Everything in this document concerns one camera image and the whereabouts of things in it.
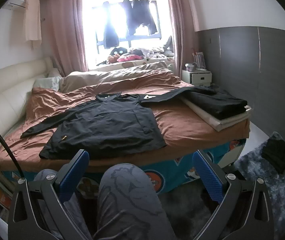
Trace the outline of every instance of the silver bolt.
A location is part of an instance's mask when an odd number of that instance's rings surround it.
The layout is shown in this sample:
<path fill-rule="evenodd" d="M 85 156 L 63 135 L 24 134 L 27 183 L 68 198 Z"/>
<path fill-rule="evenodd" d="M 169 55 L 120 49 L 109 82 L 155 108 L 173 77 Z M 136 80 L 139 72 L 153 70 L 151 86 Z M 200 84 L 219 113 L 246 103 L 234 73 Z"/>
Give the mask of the silver bolt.
<path fill-rule="evenodd" d="M 54 178 L 55 178 L 55 174 L 52 174 L 52 173 L 50 173 L 46 176 L 47 180 L 53 180 Z"/>
<path fill-rule="evenodd" d="M 26 179 L 25 178 L 21 178 L 18 180 L 18 184 L 23 184 L 25 183 Z"/>
<path fill-rule="evenodd" d="M 258 182 L 259 184 L 263 184 L 264 181 L 263 181 L 262 178 L 258 178 L 258 179 L 257 179 L 257 182 Z"/>
<path fill-rule="evenodd" d="M 234 174 L 232 174 L 232 173 L 229 173 L 229 174 L 227 175 L 227 178 L 228 178 L 228 179 L 231 179 L 231 180 L 234 180 L 234 179 L 236 179 L 236 176 L 235 176 Z"/>

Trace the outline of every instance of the folded white cloth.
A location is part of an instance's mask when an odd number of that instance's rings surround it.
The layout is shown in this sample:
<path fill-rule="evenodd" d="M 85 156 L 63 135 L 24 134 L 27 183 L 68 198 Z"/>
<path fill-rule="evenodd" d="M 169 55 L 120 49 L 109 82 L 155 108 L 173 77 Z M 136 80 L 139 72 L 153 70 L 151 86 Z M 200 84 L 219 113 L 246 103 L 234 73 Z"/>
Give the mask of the folded white cloth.
<path fill-rule="evenodd" d="M 38 48 L 41 44 L 39 0 L 26 0 L 24 29 L 26 41 L 31 41 L 32 48 Z"/>
<path fill-rule="evenodd" d="M 187 106 L 189 106 L 191 110 L 193 110 L 196 114 L 198 114 L 201 119 L 203 119 L 207 124 L 209 124 L 212 128 L 214 128 L 218 132 L 249 118 L 252 112 L 252 108 L 250 106 L 245 106 L 246 112 L 242 114 L 237 114 L 235 116 L 226 119 L 219 120 L 213 117 L 211 114 L 204 111 L 203 109 L 201 109 L 199 106 L 196 106 L 195 104 L 191 103 L 186 98 L 180 97 L 180 99 Z"/>

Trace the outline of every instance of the person's leg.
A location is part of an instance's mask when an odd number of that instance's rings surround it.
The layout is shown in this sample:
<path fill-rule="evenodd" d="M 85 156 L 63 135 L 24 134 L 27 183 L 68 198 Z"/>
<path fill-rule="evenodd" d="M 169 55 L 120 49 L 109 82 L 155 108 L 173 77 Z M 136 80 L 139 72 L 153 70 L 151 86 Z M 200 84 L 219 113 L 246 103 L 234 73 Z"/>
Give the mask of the person's leg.
<path fill-rule="evenodd" d="M 50 173 L 57 174 L 56 171 L 46 169 L 42 170 L 35 176 L 35 180 L 43 180 L 46 178 L 46 176 Z M 70 200 L 66 201 L 64 204 L 65 211 L 69 215 L 69 217 L 72 218 L 74 223 L 79 227 L 79 229 L 83 232 L 83 234 L 89 239 L 92 240 L 92 237 L 88 231 L 88 228 L 86 226 L 86 223 L 84 221 L 84 217 L 81 214 L 81 210 L 79 207 L 79 203 L 76 197 L 76 194 L 74 193 Z M 56 237 L 62 238 L 60 233 L 58 232 L 58 229 L 55 225 L 55 223 L 52 220 L 52 217 L 49 213 L 49 210 L 44 202 L 44 200 L 39 200 L 39 206 L 41 208 L 41 211 L 43 213 L 44 219 L 46 220 L 46 223 L 48 225 L 48 228 L 50 229 L 51 233 L 55 235 Z"/>
<path fill-rule="evenodd" d="M 177 239 L 149 177 L 122 163 L 103 175 L 94 239 Z"/>

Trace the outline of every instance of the black cable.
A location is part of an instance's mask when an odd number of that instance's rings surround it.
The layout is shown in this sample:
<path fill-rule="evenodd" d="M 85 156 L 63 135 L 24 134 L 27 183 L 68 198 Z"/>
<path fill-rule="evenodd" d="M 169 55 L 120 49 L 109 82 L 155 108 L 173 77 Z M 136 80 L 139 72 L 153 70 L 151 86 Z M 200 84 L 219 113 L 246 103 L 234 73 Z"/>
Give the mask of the black cable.
<path fill-rule="evenodd" d="M 22 172 L 22 169 L 20 168 L 19 166 L 19 163 L 17 162 L 15 156 L 13 155 L 12 151 L 10 150 L 8 144 L 5 142 L 5 140 L 2 138 L 2 136 L 0 135 L 0 143 L 2 144 L 2 146 L 4 147 L 4 149 L 6 150 L 6 152 L 8 153 L 9 157 L 12 159 L 13 163 L 15 164 L 19 174 L 20 174 L 20 177 L 21 178 L 24 178 L 24 174 Z"/>

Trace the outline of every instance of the hanging beige towel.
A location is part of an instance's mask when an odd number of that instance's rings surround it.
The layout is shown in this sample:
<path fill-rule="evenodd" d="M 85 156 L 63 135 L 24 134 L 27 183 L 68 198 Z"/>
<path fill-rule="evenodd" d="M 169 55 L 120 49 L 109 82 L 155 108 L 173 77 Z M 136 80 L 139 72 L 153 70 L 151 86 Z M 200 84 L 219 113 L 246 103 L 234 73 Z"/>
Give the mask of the hanging beige towel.
<path fill-rule="evenodd" d="M 26 0 L 24 29 L 26 41 L 31 41 L 33 49 L 38 48 L 41 44 L 39 0 Z"/>

